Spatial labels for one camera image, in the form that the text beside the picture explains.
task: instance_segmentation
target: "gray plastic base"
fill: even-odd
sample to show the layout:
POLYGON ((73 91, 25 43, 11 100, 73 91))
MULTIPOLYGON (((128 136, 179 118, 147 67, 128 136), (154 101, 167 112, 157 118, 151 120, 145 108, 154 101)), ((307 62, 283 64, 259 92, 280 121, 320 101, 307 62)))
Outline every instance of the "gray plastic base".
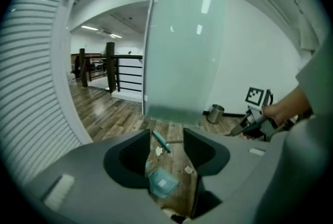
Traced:
MULTIPOLYGON (((227 147, 230 160, 217 175, 202 178, 205 189, 223 203, 193 223, 221 223, 221 220, 251 223, 273 176, 285 136, 274 136, 271 143, 266 143, 194 131, 227 147), (249 153, 251 148, 266 150, 266 153, 264 156, 249 153)), ((33 179, 27 189, 40 199, 60 175, 69 174, 75 177, 75 184, 59 214, 77 223, 174 223, 152 200, 148 190, 125 188, 112 180, 103 168, 110 148, 140 132, 72 150, 33 179)))

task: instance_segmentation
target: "wooden floor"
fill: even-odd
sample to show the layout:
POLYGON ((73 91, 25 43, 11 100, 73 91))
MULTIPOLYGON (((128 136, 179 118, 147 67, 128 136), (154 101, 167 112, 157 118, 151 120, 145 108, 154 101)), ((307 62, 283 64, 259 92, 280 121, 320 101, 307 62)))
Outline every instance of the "wooden floor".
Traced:
POLYGON ((186 166, 193 168, 183 148, 183 128, 195 127, 214 134, 228 134, 240 118, 223 117, 218 124, 211 124, 202 116, 197 126, 183 125, 162 120, 155 120, 141 114, 141 103, 112 98, 102 89, 83 88, 81 85, 70 86, 71 95, 78 115, 93 141, 120 136, 130 131, 150 129, 158 131, 172 143, 172 152, 156 156, 155 149, 160 144, 152 136, 148 162, 152 162, 149 171, 161 166, 180 181, 177 189, 166 199, 153 197, 160 207, 171 208, 179 214, 190 216, 194 202, 197 173, 188 174, 186 166))

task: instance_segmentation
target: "white label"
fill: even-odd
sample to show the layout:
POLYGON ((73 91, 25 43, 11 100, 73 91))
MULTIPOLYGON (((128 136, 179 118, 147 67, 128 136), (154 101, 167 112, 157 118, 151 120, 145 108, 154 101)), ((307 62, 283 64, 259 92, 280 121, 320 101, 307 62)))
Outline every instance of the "white label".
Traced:
POLYGON ((193 169, 191 169, 189 166, 187 166, 185 168, 185 171, 188 173, 188 174, 191 174, 193 172, 193 169))
POLYGON ((265 151, 262 151, 262 150, 259 150, 259 149, 256 149, 256 148, 251 148, 249 150, 249 152, 252 153, 252 154, 261 155, 261 156, 263 156, 265 154, 265 151))
POLYGON ((158 183, 158 186, 163 187, 166 184, 166 180, 161 179, 161 181, 158 183))

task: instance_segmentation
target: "paper scrap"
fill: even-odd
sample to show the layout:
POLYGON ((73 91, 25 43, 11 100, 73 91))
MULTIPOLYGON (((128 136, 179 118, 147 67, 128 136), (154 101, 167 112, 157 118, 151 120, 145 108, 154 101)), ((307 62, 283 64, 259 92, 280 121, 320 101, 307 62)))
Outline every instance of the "paper scrap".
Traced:
POLYGON ((146 169, 148 169, 152 164, 152 161, 146 162, 146 169))
POLYGON ((185 171, 186 171, 187 173, 191 174, 191 173, 193 172, 193 169, 191 169, 189 166, 187 166, 187 167, 185 168, 185 171))
POLYGON ((161 179, 160 182, 158 183, 158 186, 163 187, 166 184, 166 182, 167 182, 166 180, 161 179))
POLYGON ((160 156, 162 154, 162 152, 163 152, 163 149, 160 148, 160 147, 156 147, 155 152, 156 152, 157 156, 160 156))

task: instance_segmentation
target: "wooden post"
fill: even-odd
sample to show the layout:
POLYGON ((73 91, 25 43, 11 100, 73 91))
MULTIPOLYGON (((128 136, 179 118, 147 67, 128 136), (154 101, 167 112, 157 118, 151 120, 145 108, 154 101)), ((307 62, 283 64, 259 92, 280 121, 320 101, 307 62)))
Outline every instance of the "wooden post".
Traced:
POLYGON ((85 57, 85 65, 87 66, 88 68, 88 76, 89 76, 89 81, 91 82, 92 81, 92 75, 91 75, 91 71, 90 71, 90 58, 89 57, 85 57))
POLYGON ((114 71, 114 59, 111 56, 114 55, 114 42, 106 43, 106 72, 108 77, 109 92, 112 93, 116 89, 116 74, 114 71))
POLYGON ((81 73, 81 82, 83 87, 87 87, 87 74, 85 72, 85 53, 84 48, 80 48, 80 73, 81 73))

